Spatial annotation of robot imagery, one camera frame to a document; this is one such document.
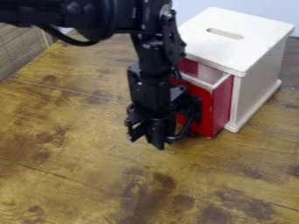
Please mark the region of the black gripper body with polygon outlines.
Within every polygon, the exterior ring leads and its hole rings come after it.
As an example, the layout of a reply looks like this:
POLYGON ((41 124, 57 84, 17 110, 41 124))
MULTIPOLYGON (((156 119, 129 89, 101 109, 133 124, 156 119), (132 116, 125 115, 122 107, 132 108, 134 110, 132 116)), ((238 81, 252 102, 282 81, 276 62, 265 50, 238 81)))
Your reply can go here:
POLYGON ((186 93, 185 86, 172 86, 168 73, 150 76, 144 73, 137 63, 126 70, 126 80, 130 104, 146 109, 160 109, 173 97, 186 93))

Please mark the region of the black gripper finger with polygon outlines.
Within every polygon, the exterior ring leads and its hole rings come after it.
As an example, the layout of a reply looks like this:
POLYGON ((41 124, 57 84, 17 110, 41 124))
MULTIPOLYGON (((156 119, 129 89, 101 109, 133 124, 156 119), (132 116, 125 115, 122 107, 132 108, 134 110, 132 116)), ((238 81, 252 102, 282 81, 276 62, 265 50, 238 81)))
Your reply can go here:
POLYGON ((126 139, 130 142, 134 142, 141 136, 145 135, 146 131, 146 122, 140 122, 137 124, 133 124, 132 122, 125 122, 126 126, 126 139))
POLYGON ((145 132, 146 142, 158 150, 164 149, 164 144, 166 141, 166 119, 165 118, 152 118, 149 120, 146 132, 145 132))

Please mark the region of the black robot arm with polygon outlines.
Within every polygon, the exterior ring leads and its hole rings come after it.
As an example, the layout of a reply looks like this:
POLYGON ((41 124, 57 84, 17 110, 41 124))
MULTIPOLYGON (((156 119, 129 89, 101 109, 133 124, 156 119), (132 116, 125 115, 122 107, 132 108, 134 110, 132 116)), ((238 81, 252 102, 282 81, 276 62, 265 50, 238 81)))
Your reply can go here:
POLYGON ((170 86, 170 76, 180 74, 185 43, 172 0, 0 0, 0 23, 36 26, 74 46, 129 35, 137 63, 126 70, 128 139, 144 137, 160 150, 182 137, 174 133, 174 103, 182 91, 170 86))

